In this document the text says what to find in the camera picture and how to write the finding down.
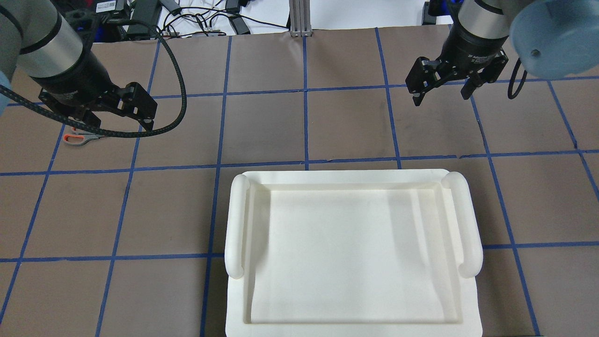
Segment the tray handle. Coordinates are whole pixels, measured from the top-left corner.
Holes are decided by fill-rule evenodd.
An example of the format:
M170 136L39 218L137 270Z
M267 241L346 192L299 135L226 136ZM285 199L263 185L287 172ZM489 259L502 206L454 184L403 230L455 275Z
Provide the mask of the tray handle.
M458 271L464 278L478 275L483 266L483 246L480 243L472 198L466 178L458 172L450 172L441 180L441 185L451 189L455 214L458 219L459 235L464 249L464 262Z
M243 276L242 241L243 227L246 222L246 195L249 188L250 181L243 174L236 176L231 184L229 218L226 225L225 268L227 274L234 279Z

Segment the white plastic tray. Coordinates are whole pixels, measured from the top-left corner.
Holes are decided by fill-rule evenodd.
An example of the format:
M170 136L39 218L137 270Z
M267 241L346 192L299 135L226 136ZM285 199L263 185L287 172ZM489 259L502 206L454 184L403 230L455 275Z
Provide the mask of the white plastic tray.
M457 172L246 172L231 187L226 334L480 337L482 258Z

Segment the blue grid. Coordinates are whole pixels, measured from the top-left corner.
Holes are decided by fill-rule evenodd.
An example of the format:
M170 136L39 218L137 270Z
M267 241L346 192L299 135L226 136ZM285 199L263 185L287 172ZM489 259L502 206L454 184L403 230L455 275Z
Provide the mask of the blue grid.
M487 158L488 162L489 162L489 166L491 169L491 173L495 182L495 188L497 190L497 194L498 194L498 198L500 201L500 205L501 205L501 210L504 216L504 220L506 223L506 229L510 238L510 243L509 244L499 244L499 245L484 245L483 249L511 249L514 253L514 257L515 257L515 261L516 261L516 266L518 268L518 273L521 279L521 283L522 283L522 288L524 291L524 295L525 295L525 299L527 302L527 306L528 306L528 310L529 310L529 314L530 314L530 318L531 318L531 322L533 324L533 329L535 331L536 335L540 335L540 331L539 331L539 326L537 324L537 320L535 317L535 313L534 313L534 308L533 308L533 304L532 301L530 299L530 295L528 292L528 286L526 283L526 279L524 276L524 271L522 270L522 265L519 259L519 254L518 254L518 250L519 249L528 249L528 248L543 248L543 247L572 247L572 246L599 246L599 241L587 241L587 242L548 242L548 243L516 243L515 242L515 238L513 236L512 233L512 229L511 229L511 225L510 225L510 221L509 221L509 217L508 217L508 213L507 213L507 209L506 209L506 205L505 202L503 200L503 195L501 193L501 188L500 188L500 184L497 178L497 173L495 171L495 167L493 164L493 158L496 157L517 157L517 156L534 156L534 155L571 155L571 154L578 154L580 156L580 159L582 161L582 164L585 168L586 174L588 175L589 178L589 182L595 192L595 195L597 196L597 199L599 200L599 189L597 188L597 184L595 182L595 179L588 167L588 164L586 163L585 157L583 156L583 154L597 154L599 153L599 149L579 149L577 147L577 141L576 138L574 136L574 133L570 127L570 124L568 123L568 120L566 118L566 115L561 107L561 104L559 103L559 99L557 97L557 94L555 93L555 90L553 89L552 86L552 82L551 81L547 81L547 80L543 80L543 79L529 79L529 82L546 82L549 85L549 88L551 90L551 93L553 95L553 98L555 100L555 103L558 107L558 110L562 116L562 119L565 123L566 128L568 129L568 133L571 137L571 140L574 144L574 148L575 150L572 151L543 151L543 152L512 152L512 153L491 153L489 150L489 146L488 143L486 141L486 137L485 137L485 132L483 129L483 125L480 121L480 116L478 113L478 109L476 107L476 102L474 100L474 97L471 98L471 104L473 107L473 112L474 115L479 123L479 128L480 128L480 132L483 138L483 143L485 146L485 153L484 154L469 154L469 155L463 155L463 156L456 156L456 155L429 155L429 156L410 156L410 157L402 157L400 155L400 151L399 151L399 146L398 146L398 141L397 141L397 135L396 135L396 129L395 129L395 121L393 119L393 110L392 110L392 104L391 104L391 95L390 95L390 88L403 88L406 85L405 84L390 84L388 77L387 77L387 72L386 72L386 64L385 64L385 56L384 56L384 52L383 52L383 46L382 43L380 41L380 35L379 35L379 30L378 28L376 28L375 30L375 36L376 36L376 40L377 40L377 46L379 48L379 55L380 55L380 62L381 62L381 66L382 66L382 71L383 71L383 78L385 81L384 85L372 85L372 86L346 86L346 87L334 87L334 88L308 88L308 81L307 81L307 48L306 48L306 40L305 37L303 38L303 72L304 72L304 86L301 89L286 89L286 90L270 90L270 91L244 91L244 92L228 92L227 91L227 86L228 86L228 75L229 75L229 63L230 63L230 57L231 57L231 37L228 38L228 48L227 48L227 57L226 57L226 68L225 68L225 82L224 82L224 86L223 86L223 92L218 92L218 93L206 93L206 94L189 94L188 97L210 97L210 96L219 96L222 97L223 99L223 103L222 103L222 112L221 112L221 122L220 122L220 136L219 136L219 149L218 149L218 157L217 157L217 163L216 164L209 164L209 165L198 165L198 166L161 166L161 167L135 167L135 159L137 157L137 149L138 149L138 145L139 145L139 139L136 140L135 143L135 147L134 147L134 153L132 156L132 161L131 161L131 166L130 168L121 168L121 169L112 169L112 170L73 170L73 171L66 171L66 170L60 170L60 171L53 171L52 170L52 165L54 162L54 159L56 157L56 153L58 151L58 146L60 144L60 138L61 135L64 131L64 125L62 126L60 133L58 135L58 139L56 140L56 144L55 144L55 148L54 151L52 153L52 157L50 158L50 163L48 165L48 169L46 171L24 171L24 172L3 172L0 173L0 176L29 176L29 175L44 175L44 182L42 184L41 190L40 190L40 194L38 196L35 208L34 208L34 212L31 218L31 221L29 223L29 227L23 242L23 246L21 248L21 252L19 254L18 258L0 258L0 263L16 263L14 272L13 272L13 276L11 278L11 282L8 288L8 291L6 293L3 305L2 305L2 309L0 311L0 322L2 321L3 317L4 317L4 313L6 310L6 307L8 305L9 299L10 299L10 295L11 292L13 290L14 287L14 283L15 280L17 278L17 274L19 272L19 268L21 263L27 263L27 262L47 262L47 261L110 261L110 267L109 267L109 271L108 271L108 275L107 275L107 280L106 280L106 285L105 285L105 291L104 291L104 296L102 298L102 305L101 305L101 310L100 310L100 315L98 317L98 324L96 327L96 336L99 336L100 330L101 330L101 326L102 326L102 319L103 319L103 315L104 315L104 310L105 310L105 306L106 306L106 301L108 298L108 293L110 290L110 281L111 281L111 276L112 276L112 271L114 268L114 262L115 261L119 261L119 260L155 260L155 259L172 259L172 258L206 258L207 259L207 264L206 264L206 273L205 273L205 283L204 283L204 298L202 301L202 316L201 316L201 331L200 331L200 335L204 336L204 332L205 332L205 325L206 325L206 315L207 315L207 308L208 308L208 290L209 290L209 282L210 282L210 271L211 271L211 260L212 258L222 258L223 254L218 254L218 253L214 253L213 252L213 245L214 245L214 230L215 230L215 225L216 225L216 203L217 203L217 193L218 193L218 189L219 189L219 178L220 178L220 169L223 167L261 167L261 166L282 166L282 165L298 165L298 164L303 164L305 165L305 169L308 170L309 169L309 165L310 164L322 164L322 163L359 163L359 162L375 162L375 161L396 161L397 162L397 166L398 168L401 168L401 161L402 160L430 160L430 159L457 159L457 158ZM158 54L159 54L159 45L157 44L156 46L156 53L155 53L155 58L153 61L153 65L152 65L152 72L150 75L150 81L149 81L149 85L148 85L148 91L150 92L151 87L152 87L152 81L153 81L153 76L154 76L154 72L155 72L155 68L156 68L156 62L158 60ZM564 79L559 79L556 81L563 81L563 80L597 80L599 79L599 76L579 76L579 77L568 77L568 78L564 78ZM508 80L498 80L496 83L507 83ZM464 81L455 81L455 82L450 82L447 83L447 85L463 85ZM395 157L380 157L380 158L347 158L347 159L336 159L336 160L311 160L308 157L308 93L312 92L312 91L343 91L343 90L360 90L360 89L385 89L386 92L386 99L387 99L387 104L388 104L388 110L389 110L389 120L391 123L391 132L392 132L392 136L393 136L393 141L394 141L394 148L395 148ZM259 162L259 163L237 163L237 164L222 164L221 163L221 159L222 159L222 146L223 146L223 134L224 134L224 128L225 128L225 109L226 109L226 98L228 95L256 95L256 94L279 94L279 93L287 93L287 92L303 92L304 93L304 152L305 152L305 159L304 161L272 161L272 162ZM169 99L169 98L180 98L180 95L162 95L162 96L153 96L154 99L157 100L161 100L161 99ZM8 106L18 106L17 103L11 103ZM126 209L126 204L127 204L127 199L128 199L128 194L129 194L129 189L131 187L131 182L132 182L132 178L133 175L136 171L149 171L149 170L186 170L186 169L216 169L216 176L215 176L215 181L214 181L214 194L213 194L213 206L212 206L212 214L211 214L211 222L210 222L210 237L209 237L209 243L208 243L208 253L206 254L158 254L158 255L116 255L117 252L117 248L118 248L118 244L119 244L119 236L120 236L120 230L122 228L122 222L123 222L123 218L125 215L125 209ZM44 194L44 190L48 181L49 176L51 175L56 175L56 174L109 174L109 173L122 173L122 172L128 172L129 173L129 179L128 179L128 183L127 183L127 187L125 189L125 194L123 196L123 203L122 203L122 208L121 208L121 212L120 212L120 217L119 217L119 225L117 227L117 233L115 236L115 240L114 240L114 246L113 246L113 252L110 256L78 256L78 257L31 257L31 258L27 258L24 257L25 254L25 250L28 244L28 240L29 237L31 235L31 231L33 229L34 226L34 222L35 222L35 217L37 215L37 211L41 202L41 199L43 197Z

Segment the white label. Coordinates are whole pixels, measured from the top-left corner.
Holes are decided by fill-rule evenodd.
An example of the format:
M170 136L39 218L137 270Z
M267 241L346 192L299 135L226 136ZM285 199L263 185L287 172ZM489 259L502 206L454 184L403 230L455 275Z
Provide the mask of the white label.
M115 1L107 1L107 2L99 2L96 5L96 13L113 11L116 8L116 0Z

